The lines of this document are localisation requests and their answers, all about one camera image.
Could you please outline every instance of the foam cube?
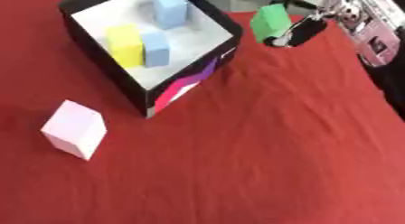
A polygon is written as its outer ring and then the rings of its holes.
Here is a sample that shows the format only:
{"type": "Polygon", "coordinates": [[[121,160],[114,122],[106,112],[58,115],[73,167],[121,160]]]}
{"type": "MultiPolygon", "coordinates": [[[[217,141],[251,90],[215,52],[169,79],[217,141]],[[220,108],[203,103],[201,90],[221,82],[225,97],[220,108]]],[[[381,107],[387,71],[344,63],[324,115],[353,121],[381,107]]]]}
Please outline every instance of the foam cube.
{"type": "Polygon", "coordinates": [[[186,0],[154,0],[155,18],[162,29],[172,29],[185,24],[186,0]]]}
{"type": "Polygon", "coordinates": [[[54,147],[87,161],[107,133],[100,113],[69,100],[61,104],[41,131],[54,147]]]}
{"type": "Polygon", "coordinates": [[[145,48],[145,66],[147,68],[169,64],[170,48],[163,33],[142,34],[142,42],[145,48]]]}
{"type": "Polygon", "coordinates": [[[110,27],[107,30],[111,56],[121,67],[134,68],[143,65],[143,43],[134,24],[110,27]]]}
{"type": "Polygon", "coordinates": [[[283,4],[273,4],[261,7],[250,21],[250,27],[258,43],[268,37],[278,38],[292,25],[283,4]]]}

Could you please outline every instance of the red fabric surface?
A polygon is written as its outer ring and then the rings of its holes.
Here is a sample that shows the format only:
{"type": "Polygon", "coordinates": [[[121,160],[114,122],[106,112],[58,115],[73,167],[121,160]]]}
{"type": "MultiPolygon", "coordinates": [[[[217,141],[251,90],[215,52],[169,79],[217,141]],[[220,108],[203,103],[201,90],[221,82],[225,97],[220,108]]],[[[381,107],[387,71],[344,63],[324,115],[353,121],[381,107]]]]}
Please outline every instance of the red fabric surface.
{"type": "Polygon", "coordinates": [[[144,120],[68,38],[61,0],[0,0],[0,223],[405,222],[405,127],[331,26],[254,42],[144,120]],[[108,134],[88,163],[40,127],[64,99],[108,134]]]}

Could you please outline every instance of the blue cube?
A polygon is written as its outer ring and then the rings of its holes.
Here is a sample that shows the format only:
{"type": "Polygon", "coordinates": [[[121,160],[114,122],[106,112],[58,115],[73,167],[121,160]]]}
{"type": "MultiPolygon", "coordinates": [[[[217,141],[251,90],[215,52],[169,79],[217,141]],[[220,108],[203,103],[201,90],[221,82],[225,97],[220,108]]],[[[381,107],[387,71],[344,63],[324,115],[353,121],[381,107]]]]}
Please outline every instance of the blue cube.
{"type": "Polygon", "coordinates": [[[169,64],[170,47],[163,33],[142,34],[145,49],[145,66],[147,68],[169,64]]]}
{"type": "Polygon", "coordinates": [[[185,24],[186,0],[154,0],[155,18],[162,29],[172,29],[185,24]]]}

